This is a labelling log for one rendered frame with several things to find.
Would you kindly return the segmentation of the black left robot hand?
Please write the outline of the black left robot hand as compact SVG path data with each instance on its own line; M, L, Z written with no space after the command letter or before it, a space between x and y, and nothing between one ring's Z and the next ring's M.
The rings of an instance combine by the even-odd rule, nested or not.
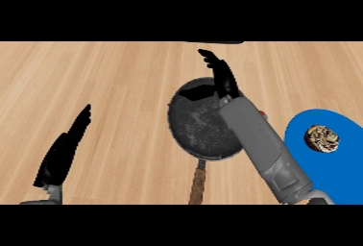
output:
M62 185L71 168L77 147L91 123L92 105L86 105L68 132L60 135L45 156L33 183L34 186Z

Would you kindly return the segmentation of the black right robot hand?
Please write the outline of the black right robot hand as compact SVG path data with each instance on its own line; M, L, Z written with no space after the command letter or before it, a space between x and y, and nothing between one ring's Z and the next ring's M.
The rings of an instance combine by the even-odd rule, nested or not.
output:
M225 60L220 60L214 53L200 49L200 54L204 56L207 67L213 69L214 85L217 87L219 97L238 98L240 90L237 85L237 77Z

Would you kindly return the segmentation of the patterned can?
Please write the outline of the patterned can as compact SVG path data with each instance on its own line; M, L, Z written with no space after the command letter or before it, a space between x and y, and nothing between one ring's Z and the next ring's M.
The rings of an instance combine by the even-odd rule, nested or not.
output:
M333 153L338 150L341 139L327 126L312 125L306 131L304 141L313 151Z

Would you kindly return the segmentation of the blue plate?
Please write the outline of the blue plate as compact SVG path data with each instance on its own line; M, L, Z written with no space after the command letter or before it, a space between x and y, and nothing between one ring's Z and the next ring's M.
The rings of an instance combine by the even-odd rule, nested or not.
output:
M307 144L312 126L327 127L338 135L331 153ZM363 127L328 110L307 110L296 115L285 131L285 144L310 179L337 205L363 205Z

